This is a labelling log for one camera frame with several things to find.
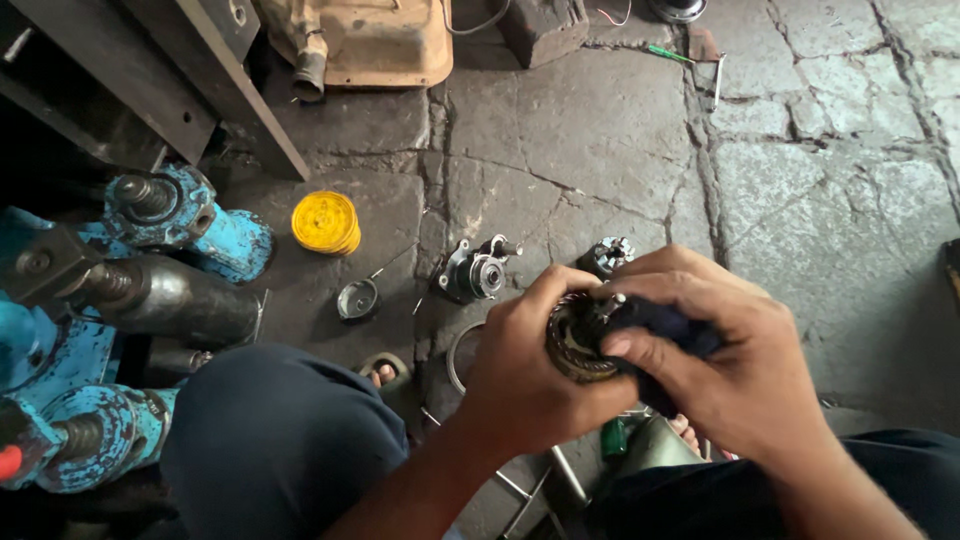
hand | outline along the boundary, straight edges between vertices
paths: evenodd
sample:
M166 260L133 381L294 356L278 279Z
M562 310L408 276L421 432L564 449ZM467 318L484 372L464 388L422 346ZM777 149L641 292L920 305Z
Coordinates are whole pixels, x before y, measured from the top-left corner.
M796 452L839 446L817 403L793 315L763 289L667 246L619 268L597 294L613 292L674 305L722 333L727 345L706 362L640 329L612 333L602 344L605 354L656 378L721 448L780 467Z
M505 459L537 454L595 430L636 404L636 380L578 384L546 353L546 323L561 297L600 286L591 274L547 268L523 296L490 310L467 395L455 416Z

dark blue pants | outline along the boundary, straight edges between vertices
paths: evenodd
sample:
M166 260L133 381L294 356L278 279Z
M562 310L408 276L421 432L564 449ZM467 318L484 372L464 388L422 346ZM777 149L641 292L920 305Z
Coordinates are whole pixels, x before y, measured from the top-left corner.
M960 530L958 439L895 430L846 444L931 538ZM403 422L368 380L254 345L218 355L181 390L160 467L192 538L316 538L407 452ZM786 536L769 483L747 461L622 479L588 523L611 539Z

left hand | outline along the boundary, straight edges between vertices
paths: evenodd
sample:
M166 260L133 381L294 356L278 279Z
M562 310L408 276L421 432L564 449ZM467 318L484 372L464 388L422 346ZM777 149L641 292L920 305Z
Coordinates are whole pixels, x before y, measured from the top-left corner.
M587 272L551 265L523 296L495 306L455 416L505 459L538 454L595 430L636 404L636 379L579 384L554 367L546 323L561 297L600 286Z

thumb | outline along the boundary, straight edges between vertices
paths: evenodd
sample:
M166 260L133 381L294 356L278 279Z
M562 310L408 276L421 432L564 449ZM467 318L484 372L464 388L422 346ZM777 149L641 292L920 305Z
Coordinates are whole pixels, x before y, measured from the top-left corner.
M680 350L673 341L642 328L612 332L600 345L607 356L619 356L658 380L670 393L696 387L710 368L699 358Z

concrete floor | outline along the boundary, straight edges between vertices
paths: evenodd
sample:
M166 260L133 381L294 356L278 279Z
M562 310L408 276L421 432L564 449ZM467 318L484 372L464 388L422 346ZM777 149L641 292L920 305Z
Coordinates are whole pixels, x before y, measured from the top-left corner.
M455 27L487 16L455 4ZM523 241L500 300L605 235L626 235L641 253L678 242L793 308L838 432L960 434L960 332L939 262L941 243L960 236L960 5L711 3L696 25L729 56L724 102L708 114L712 65L691 70L639 50L683 51L685 29L655 22L643 0L619 28L594 9L618 16L622 4L588 0L588 43L534 70L519 68L495 29L457 38L453 73L429 90L335 93L304 106L291 103L291 70L274 59L263 94L314 180L270 179L242 153L205 165L222 205L260 214L279 238L258 283L275 292L267 338L348 366L391 351L420 371L443 418L456 406L443 354L495 301L428 296L411 311L433 262L460 238ZM348 258L308 252L291 235L291 210L318 189L356 205L363 241ZM378 278L376 319L341 326L337 291L417 239ZM567 446L590 488L601 468L595 434ZM542 467L522 458L507 473L529 488ZM492 480L458 524L468 538L491 538L517 507ZM538 504L519 532L542 515Z

